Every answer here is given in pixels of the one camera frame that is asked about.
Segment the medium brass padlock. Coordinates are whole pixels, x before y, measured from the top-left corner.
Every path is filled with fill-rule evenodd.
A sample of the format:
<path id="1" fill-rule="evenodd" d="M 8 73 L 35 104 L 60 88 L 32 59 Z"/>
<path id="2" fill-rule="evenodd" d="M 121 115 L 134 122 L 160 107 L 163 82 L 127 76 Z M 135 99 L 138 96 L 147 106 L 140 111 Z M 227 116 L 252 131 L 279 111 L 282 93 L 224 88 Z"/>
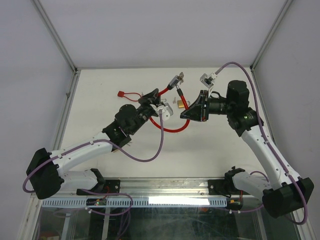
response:
<path id="1" fill-rule="evenodd" d="M 189 102 L 188 100 L 186 100 L 185 103 L 186 103 L 186 105 L 187 105 L 188 107 L 190 106 L 190 102 Z M 177 107 L 178 107 L 179 109 L 185 109 L 185 108 L 186 108 L 186 107 L 185 107 L 185 103 L 184 103 L 182 100 L 178 100 L 178 101 L 176 102 Z"/>

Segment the red thin-cable padlock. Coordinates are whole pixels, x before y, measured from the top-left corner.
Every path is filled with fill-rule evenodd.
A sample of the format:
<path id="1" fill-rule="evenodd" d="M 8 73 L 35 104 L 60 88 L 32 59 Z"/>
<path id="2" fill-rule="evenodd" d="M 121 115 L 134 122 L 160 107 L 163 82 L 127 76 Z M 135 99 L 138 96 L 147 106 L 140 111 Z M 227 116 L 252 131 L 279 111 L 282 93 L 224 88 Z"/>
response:
<path id="1" fill-rule="evenodd" d="M 118 91 L 117 96 L 119 98 L 124 98 L 126 95 L 137 95 L 140 98 L 142 97 L 142 95 L 140 93 L 137 92 L 124 92 L 124 91 Z"/>

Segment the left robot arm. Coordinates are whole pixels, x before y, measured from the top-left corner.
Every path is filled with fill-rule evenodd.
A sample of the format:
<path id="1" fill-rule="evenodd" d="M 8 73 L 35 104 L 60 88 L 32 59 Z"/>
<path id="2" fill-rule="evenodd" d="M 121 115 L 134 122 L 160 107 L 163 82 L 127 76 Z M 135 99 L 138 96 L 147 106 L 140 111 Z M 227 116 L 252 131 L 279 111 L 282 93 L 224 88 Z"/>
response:
<path id="1" fill-rule="evenodd" d="M 40 200 L 50 198 L 62 190 L 76 191 L 80 195 L 85 191 L 96 195 L 106 193 L 106 180 L 98 169 L 72 169 L 100 155 L 122 150 L 150 117 L 163 115 L 156 111 L 161 104 L 158 89 L 143 95 L 138 103 L 139 107 L 123 105 L 112 123 L 82 143 L 53 151 L 45 148 L 37 150 L 26 170 L 22 189 L 29 192 L 27 183 L 30 183 L 31 193 L 36 194 Z"/>

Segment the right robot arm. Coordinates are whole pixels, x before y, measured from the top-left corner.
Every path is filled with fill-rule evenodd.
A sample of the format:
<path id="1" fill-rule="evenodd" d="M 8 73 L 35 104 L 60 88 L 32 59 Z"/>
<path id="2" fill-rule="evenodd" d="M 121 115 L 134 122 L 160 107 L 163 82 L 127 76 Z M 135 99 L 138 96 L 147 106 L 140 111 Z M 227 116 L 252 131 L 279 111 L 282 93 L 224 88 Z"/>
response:
<path id="1" fill-rule="evenodd" d="M 229 126 L 249 146 L 263 167 L 268 180 L 233 167 L 224 174 L 222 194 L 244 191 L 259 199 L 273 218 L 305 209 L 314 183 L 308 177 L 302 178 L 267 136 L 262 119 L 249 106 L 249 95 L 247 84 L 241 80 L 228 83 L 225 97 L 212 97 L 208 90 L 201 90 L 180 118 L 205 122 L 210 115 L 225 115 Z"/>

